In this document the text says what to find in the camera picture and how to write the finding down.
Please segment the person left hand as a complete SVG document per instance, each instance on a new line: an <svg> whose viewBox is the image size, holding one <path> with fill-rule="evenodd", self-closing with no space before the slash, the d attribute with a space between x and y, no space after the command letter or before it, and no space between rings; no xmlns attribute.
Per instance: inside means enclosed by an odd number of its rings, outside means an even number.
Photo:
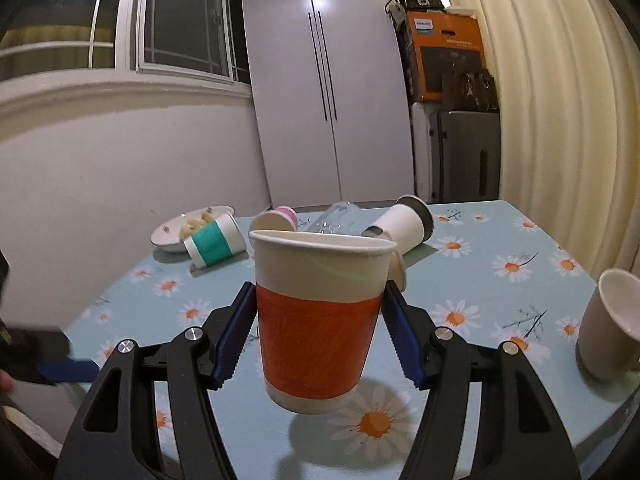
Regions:
<svg viewBox="0 0 640 480"><path fill-rule="evenodd" d="M14 381L12 377L4 370L0 370L0 392L11 393L13 390Z"/></svg>

